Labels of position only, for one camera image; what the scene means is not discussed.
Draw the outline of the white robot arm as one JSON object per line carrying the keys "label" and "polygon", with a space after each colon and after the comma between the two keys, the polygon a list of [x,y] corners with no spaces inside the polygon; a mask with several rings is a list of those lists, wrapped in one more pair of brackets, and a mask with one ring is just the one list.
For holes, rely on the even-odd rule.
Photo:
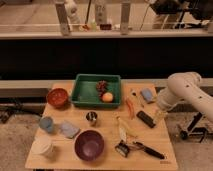
{"label": "white robot arm", "polygon": [[213,97],[200,88],[201,83],[202,77],[197,72],[170,75],[166,87],[157,94],[156,104],[158,108],[169,111],[180,100],[185,100],[213,123]]}

